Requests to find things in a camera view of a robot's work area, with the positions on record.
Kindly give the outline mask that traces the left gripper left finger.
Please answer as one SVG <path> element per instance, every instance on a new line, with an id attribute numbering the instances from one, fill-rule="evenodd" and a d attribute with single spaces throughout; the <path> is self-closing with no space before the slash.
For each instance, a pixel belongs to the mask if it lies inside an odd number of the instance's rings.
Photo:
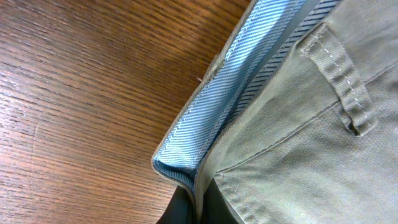
<path id="1" fill-rule="evenodd" d="M 194 224 L 195 209 L 188 192 L 178 186 L 157 224 Z"/>

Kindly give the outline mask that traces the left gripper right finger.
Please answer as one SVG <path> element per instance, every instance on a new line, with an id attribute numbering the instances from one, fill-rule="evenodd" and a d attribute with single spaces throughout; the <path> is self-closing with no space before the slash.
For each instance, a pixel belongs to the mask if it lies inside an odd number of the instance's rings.
<path id="1" fill-rule="evenodd" d="M 203 196 L 201 222 L 202 224 L 238 224 L 214 179 Z"/>

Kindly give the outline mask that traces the khaki shorts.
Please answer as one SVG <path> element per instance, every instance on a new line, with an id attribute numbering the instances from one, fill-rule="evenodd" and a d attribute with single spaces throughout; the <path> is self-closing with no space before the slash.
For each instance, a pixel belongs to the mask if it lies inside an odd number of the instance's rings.
<path id="1" fill-rule="evenodd" d="M 157 147 L 201 222 L 397 222 L 397 2 L 252 1 Z"/>

